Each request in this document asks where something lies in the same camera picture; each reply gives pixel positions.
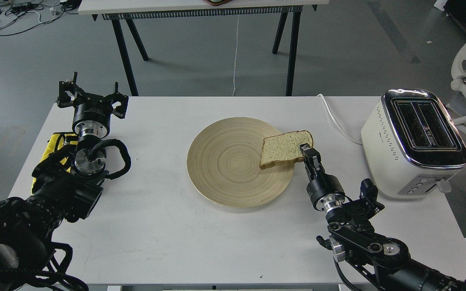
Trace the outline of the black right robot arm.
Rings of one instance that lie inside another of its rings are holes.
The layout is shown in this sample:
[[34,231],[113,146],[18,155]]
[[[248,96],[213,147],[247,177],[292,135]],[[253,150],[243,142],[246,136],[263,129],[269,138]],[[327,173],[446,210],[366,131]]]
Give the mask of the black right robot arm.
[[378,189],[372,180],[362,180],[359,199],[351,200],[339,180],[325,172],[318,151],[307,143],[299,148],[309,179],[307,193],[314,209],[326,213],[330,234],[327,239],[316,239],[332,251],[335,268],[346,287],[357,290],[340,269],[343,261],[379,291],[466,291],[466,280],[413,260],[403,241],[374,230],[370,219],[384,206],[377,201]]

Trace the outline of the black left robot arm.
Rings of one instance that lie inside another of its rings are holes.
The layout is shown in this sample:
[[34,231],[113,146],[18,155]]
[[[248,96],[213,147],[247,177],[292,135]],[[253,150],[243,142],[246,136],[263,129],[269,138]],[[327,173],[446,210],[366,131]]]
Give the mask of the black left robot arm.
[[72,131],[59,134],[53,152],[32,172],[31,195],[0,201],[0,291],[23,285],[55,291],[87,291],[88,285],[67,274],[73,257],[69,244],[54,242],[63,221],[74,223],[91,214],[105,180],[131,169],[127,147],[108,139],[110,118],[124,118],[128,97],[85,92],[70,81],[59,82],[57,106],[72,107]]

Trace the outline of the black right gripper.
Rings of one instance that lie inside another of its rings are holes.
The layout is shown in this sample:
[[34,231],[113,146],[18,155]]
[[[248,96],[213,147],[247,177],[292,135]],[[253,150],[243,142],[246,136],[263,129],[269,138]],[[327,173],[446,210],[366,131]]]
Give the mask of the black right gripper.
[[308,143],[300,144],[299,147],[309,177],[306,191],[313,208],[317,211],[330,212],[342,207],[345,201],[344,189],[334,175],[325,172],[320,153]]

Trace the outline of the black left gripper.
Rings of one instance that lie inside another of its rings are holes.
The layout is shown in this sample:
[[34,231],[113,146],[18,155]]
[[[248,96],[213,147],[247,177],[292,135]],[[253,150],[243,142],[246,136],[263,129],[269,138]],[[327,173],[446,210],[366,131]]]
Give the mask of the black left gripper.
[[106,96],[87,93],[80,94],[76,84],[78,72],[73,73],[71,80],[59,81],[57,106],[60,108],[75,108],[73,129],[89,121],[110,128],[111,115],[124,119],[128,108],[129,97],[119,92],[119,83],[114,83],[114,92]]

